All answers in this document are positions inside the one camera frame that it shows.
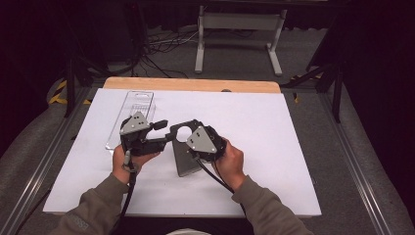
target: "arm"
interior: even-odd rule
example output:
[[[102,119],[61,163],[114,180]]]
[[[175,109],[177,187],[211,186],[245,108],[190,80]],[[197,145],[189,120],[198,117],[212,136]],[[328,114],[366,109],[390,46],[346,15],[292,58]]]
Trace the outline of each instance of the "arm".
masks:
[[[244,153],[227,141],[215,171],[234,191],[232,199],[244,206],[255,234],[312,234],[269,189],[258,186],[243,172]]]
[[[133,158],[138,171],[159,153]],[[122,169],[124,153],[118,146],[113,155],[113,172],[94,189],[82,194],[79,206],[68,211],[51,234],[109,234],[118,220],[123,194],[128,192],[129,172]]]

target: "person's right hand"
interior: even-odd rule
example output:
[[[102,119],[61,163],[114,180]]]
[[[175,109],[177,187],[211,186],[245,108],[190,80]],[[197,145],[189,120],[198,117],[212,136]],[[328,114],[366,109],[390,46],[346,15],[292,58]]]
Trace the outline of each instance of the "person's right hand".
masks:
[[[212,163],[212,166],[216,174],[236,192],[246,177],[243,170],[244,153],[232,146],[229,140],[223,139],[227,142],[225,153],[216,163]]]

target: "white paper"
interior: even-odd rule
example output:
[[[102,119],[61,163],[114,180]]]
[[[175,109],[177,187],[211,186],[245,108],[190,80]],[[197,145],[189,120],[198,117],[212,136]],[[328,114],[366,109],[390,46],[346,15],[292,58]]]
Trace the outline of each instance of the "white paper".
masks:
[[[67,212],[89,188],[112,170],[106,141],[128,90],[99,89],[68,158],[44,207]],[[276,193],[296,215],[320,215],[321,210],[282,94],[153,91],[153,121],[168,127],[152,131],[163,136],[171,125],[197,119],[244,151],[244,172]],[[144,165],[127,214],[145,216],[244,216],[231,193],[204,171],[179,177],[171,143]]]

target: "transparent container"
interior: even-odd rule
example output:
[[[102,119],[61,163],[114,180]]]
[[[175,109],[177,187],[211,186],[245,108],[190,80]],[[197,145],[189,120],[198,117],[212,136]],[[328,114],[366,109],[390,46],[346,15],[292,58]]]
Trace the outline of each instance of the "transparent container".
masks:
[[[122,122],[133,116],[136,112],[141,112],[148,122],[153,121],[156,110],[156,103],[154,101],[154,93],[147,91],[129,91],[125,96],[124,103],[119,111],[111,135],[107,141],[105,148],[113,150],[121,143],[119,138],[119,131]]]

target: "wooden edge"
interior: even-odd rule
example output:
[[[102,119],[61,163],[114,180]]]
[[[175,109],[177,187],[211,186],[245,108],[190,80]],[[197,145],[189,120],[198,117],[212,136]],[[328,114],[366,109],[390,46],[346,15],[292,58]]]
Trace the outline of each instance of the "wooden edge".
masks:
[[[274,81],[188,79],[188,78],[148,78],[148,77],[109,77],[104,83],[106,89],[141,90],[186,90],[222,91],[228,89],[243,93],[281,93]]]

